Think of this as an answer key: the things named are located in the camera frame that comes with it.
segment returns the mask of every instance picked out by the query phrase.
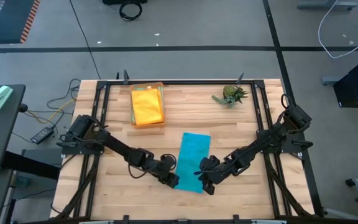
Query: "floor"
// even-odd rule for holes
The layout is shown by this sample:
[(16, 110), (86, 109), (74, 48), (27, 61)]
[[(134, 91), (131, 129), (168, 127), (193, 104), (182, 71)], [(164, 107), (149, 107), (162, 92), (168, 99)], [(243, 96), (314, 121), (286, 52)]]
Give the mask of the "floor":
[[(143, 15), (133, 22), (120, 20), (117, 6), (100, 0), (72, 0), (92, 48), (163, 46), (265, 46), (273, 47), (262, 1), (257, 0), (150, 0)], [(317, 29), (325, 10), (300, 11), (297, 0), (268, 1), (282, 47), (319, 47)], [(351, 12), (333, 11), (322, 27), (322, 41), (332, 47), (358, 45), (358, 7)], [(31, 110), (48, 110), (48, 100), (63, 96), (72, 78), (97, 79), (88, 52), (69, 52), (86, 47), (69, 0), (41, 0), (37, 16), (24, 44), (0, 45), (8, 49), (61, 48), (62, 52), (0, 54), (0, 84), (27, 86), (24, 103)], [(126, 69), (131, 78), (281, 78), (274, 51), (167, 50), (93, 52), (101, 78), (114, 79)], [(331, 59), (323, 51), (285, 51), (296, 101), (313, 118), (306, 139), (314, 176), (324, 207), (358, 215), (356, 193), (344, 180), (358, 178), (358, 109), (339, 108), (331, 86), (322, 86), (323, 75), (343, 77), (358, 64), (358, 52)], [(68, 101), (52, 103), (60, 106)], [(73, 105), (66, 107), (71, 112)], [(59, 133), (69, 127), (71, 116), (58, 124)], [(20, 114), (14, 132), (29, 139), (44, 125)], [(12, 136), (9, 150), (56, 147), (57, 138), (39, 146)], [(51, 198), (17, 202), (14, 219), (45, 220)]]

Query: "small plant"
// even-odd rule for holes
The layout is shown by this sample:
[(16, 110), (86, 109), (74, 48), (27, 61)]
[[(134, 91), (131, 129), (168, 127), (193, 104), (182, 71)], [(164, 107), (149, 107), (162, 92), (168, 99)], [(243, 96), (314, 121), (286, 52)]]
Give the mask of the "small plant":
[(248, 97), (246, 94), (248, 93), (241, 86), (227, 85), (223, 88), (223, 100), (216, 96), (212, 96), (212, 99), (222, 105), (229, 105), (229, 108), (232, 108), (236, 102), (242, 103), (241, 99)]

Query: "yellow cable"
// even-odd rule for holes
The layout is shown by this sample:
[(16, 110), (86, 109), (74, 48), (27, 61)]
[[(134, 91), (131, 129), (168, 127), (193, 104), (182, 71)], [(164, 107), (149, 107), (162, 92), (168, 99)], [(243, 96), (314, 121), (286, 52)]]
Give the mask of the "yellow cable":
[(72, 100), (70, 100), (69, 102), (65, 103), (63, 106), (61, 106), (59, 109), (57, 109), (56, 112), (54, 112), (54, 114), (51, 115), (51, 117), (49, 117), (49, 119), (48, 119), (47, 121), (41, 121), (41, 120), (39, 120), (38, 117), (37, 117), (37, 115), (35, 115), (35, 114), (34, 114), (33, 112), (31, 112), (31, 111), (27, 111), (27, 112), (28, 112), (29, 114), (31, 114), (31, 115), (32, 115), (38, 122), (40, 122), (41, 124), (47, 124), (47, 123), (49, 123), (50, 121), (52, 121), (53, 117), (54, 117), (57, 113), (63, 112), (62, 109), (63, 109), (64, 107), (66, 107), (69, 103), (74, 102), (74, 101), (75, 101), (75, 100), (72, 99)]

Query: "blue cloth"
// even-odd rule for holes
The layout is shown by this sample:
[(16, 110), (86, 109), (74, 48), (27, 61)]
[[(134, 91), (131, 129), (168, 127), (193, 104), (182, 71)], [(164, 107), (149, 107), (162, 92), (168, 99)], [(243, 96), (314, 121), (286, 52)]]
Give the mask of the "blue cloth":
[(203, 183), (198, 180), (200, 175), (194, 175), (194, 172), (200, 170), (201, 160), (208, 157), (210, 142), (211, 136), (183, 134), (176, 171), (179, 184), (175, 186), (175, 189), (203, 193)]

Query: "wooden table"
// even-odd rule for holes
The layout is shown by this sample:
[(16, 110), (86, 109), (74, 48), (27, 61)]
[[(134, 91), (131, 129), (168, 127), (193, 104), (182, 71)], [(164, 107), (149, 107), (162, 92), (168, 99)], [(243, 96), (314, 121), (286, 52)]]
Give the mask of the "wooden table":
[[(279, 79), (264, 81), (275, 121), (283, 111), (280, 103), (283, 88)], [(91, 114), (96, 82), (81, 82), (73, 119), (79, 114)], [(242, 87), (250, 92), (248, 85)], [(222, 88), (223, 85), (165, 86), (167, 125), (164, 128), (134, 129), (129, 124), (129, 86), (112, 86), (106, 115), (107, 129), (122, 142), (149, 150), (156, 157), (164, 153), (177, 156), (184, 132), (207, 134), (211, 136), (209, 154), (222, 159), (232, 150), (254, 141), (257, 130), (252, 97), (249, 95), (243, 104), (227, 109), (211, 99), (211, 95), (221, 96)], [(282, 154), (281, 160), (287, 187), (307, 211), (314, 213), (301, 161), (289, 154)], [(62, 210), (77, 190), (82, 161), (83, 156), (78, 155), (62, 169), (53, 201), (57, 210)], [(137, 170), (133, 169), (133, 172), (139, 175)], [(276, 191), (281, 214), (284, 214), (278, 187)], [(87, 194), (84, 194), (80, 215), (85, 214)], [(101, 156), (92, 220), (122, 220), (123, 215), (129, 215), (131, 220), (232, 219), (234, 214), (242, 219), (274, 217), (261, 154), (240, 176), (230, 176), (217, 185), (214, 195), (173, 190), (148, 174), (141, 179), (133, 179), (120, 155), (107, 149)]]

